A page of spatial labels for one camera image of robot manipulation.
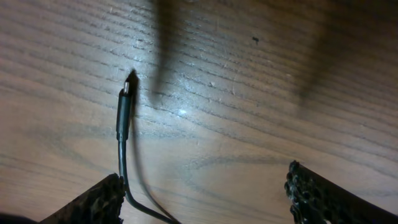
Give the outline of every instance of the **black cable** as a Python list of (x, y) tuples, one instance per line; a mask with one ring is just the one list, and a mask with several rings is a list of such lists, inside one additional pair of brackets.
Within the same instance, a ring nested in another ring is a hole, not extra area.
[[(162, 220), (166, 223), (172, 224), (180, 224), (180, 222), (174, 218), (169, 212), (167, 212), (156, 200), (153, 198), (150, 190), (144, 182), (144, 175), (142, 173), (141, 160), (139, 158), (139, 150), (137, 143), (137, 134), (136, 134), (136, 125), (134, 122), (134, 115), (136, 110), (136, 100), (137, 100), (137, 91), (138, 91), (138, 78), (136, 77), (135, 72), (133, 71), (126, 82), (124, 83), (124, 88), (119, 93), (119, 103), (118, 103), (118, 118), (116, 123), (116, 138), (118, 139), (118, 150), (119, 150), (119, 174), (124, 179), (124, 186), (126, 191), (126, 199), (127, 201), (136, 209)], [(148, 196), (149, 200), (168, 218), (160, 213), (153, 211), (150, 208), (147, 208), (137, 202), (130, 192), (129, 181), (127, 177), (127, 160), (126, 160), (126, 141), (129, 135), (129, 122), (130, 118), (132, 120), (132, 145), (134, 152), (134, 162), (136, 165), (137, 176), (139, 178), (139, 183)]]

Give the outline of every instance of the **metal connector tip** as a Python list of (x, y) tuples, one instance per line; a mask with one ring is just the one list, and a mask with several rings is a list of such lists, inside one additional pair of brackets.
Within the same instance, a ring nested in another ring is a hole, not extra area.
[(124, 94), (128, 94), (129, 93), (129, 89), (130, 89), (130, 83), (129, 82), (125, 82), (124, 83), (124, 88), (123, 88), (123, 93)]

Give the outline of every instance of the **wood grain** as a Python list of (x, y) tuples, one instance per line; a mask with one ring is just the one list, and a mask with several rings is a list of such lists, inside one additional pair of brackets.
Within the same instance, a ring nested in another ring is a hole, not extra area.
[[(398, 213), (396, 10), (1, 1), (0, 212), (42, 220), (118, 171), (118, 92), (136, 69), (147, 181), (183, 223), (293, 223), (294, 159)], [(127, 204), (122, 217), (159, 223)]]

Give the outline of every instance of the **wooden table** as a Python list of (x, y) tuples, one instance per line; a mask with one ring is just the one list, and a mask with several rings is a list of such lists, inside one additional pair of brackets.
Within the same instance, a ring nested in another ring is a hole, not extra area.
[(373, 2), (0, 1), (0, 212), (41, 220), (118, 172), (134, 68), (145, 175), (183, 223), (293, 223), (294, 159), (398, 213), (398, 15)]

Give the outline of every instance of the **small dark debris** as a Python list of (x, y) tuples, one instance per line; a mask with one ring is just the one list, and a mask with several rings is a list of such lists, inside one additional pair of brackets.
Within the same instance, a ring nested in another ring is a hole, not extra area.
[(252, 40), (256, 41), (256, 45), (259, 45), (259, 39), (257, 37), (253, 37)]

